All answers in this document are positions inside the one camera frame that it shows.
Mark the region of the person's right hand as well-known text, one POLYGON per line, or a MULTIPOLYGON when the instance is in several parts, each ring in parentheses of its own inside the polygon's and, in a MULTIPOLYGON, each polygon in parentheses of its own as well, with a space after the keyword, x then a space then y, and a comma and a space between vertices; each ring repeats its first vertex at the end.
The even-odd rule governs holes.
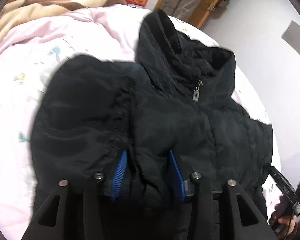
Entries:
POLYGON ((271 214, 269 223, 277 222, 283 226, 279 233, 276 233, 277 239, 285 239, 288 237, 295 229, 296 226, 296 215, 292 216, 281 216, 278 215, 278 209, 281 206, 281 202, 284 200, 284 196, 279 197, 280 202, 275 205, 275 211, 271 214))

